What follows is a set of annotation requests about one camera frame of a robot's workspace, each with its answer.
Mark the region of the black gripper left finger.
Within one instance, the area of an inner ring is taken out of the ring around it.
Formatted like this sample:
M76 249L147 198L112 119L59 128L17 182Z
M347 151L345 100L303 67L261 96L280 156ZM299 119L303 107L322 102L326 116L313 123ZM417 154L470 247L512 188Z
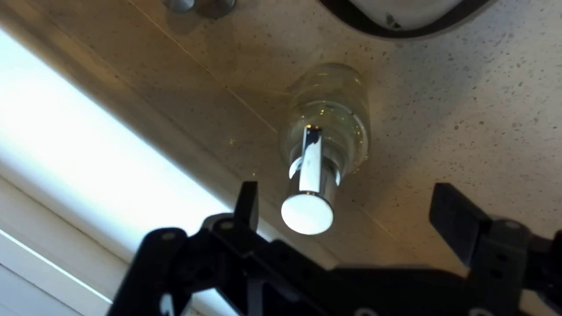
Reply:
M234 209L234 225L256 232L259 226L259 182L245 181Z

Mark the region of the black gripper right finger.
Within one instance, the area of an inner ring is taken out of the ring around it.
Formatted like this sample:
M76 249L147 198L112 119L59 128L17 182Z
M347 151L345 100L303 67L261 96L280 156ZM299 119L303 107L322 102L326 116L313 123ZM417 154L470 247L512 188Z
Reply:
M473 276L487 276L491 272L491 230L494 219L461 190L450 182L438 182L429 219L457 258L472 269Z

